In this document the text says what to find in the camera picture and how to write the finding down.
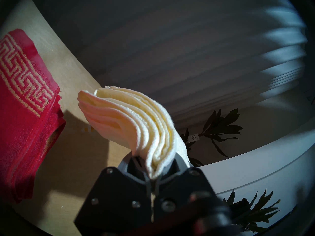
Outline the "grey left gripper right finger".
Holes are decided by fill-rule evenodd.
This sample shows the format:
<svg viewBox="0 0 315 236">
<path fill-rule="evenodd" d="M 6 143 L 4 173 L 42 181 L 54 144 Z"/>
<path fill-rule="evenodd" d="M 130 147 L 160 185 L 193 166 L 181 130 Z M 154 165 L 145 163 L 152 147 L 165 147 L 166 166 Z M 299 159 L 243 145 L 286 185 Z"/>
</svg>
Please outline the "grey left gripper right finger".
<svg viewBox="0 0 315 236">
<path fill-rule="evenodd" d="M 229 207 L 199 168 L 174 158 L 155 183 L 158 236 L 236 236 Z"/>
</svg>

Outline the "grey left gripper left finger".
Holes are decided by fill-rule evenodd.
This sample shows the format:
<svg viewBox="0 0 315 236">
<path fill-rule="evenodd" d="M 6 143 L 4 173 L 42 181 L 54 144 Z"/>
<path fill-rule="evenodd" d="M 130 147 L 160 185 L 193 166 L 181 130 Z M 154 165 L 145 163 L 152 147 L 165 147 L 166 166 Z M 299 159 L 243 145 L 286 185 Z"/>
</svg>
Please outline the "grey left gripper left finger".
<svg viewBox="0 0 315 236">
<path fill-rule="evenodd" d="M 74 224 L 82 236 L 118 235 L 151 224 L 151 182 L 140 157 L 102 170 Z"/>
</svg>

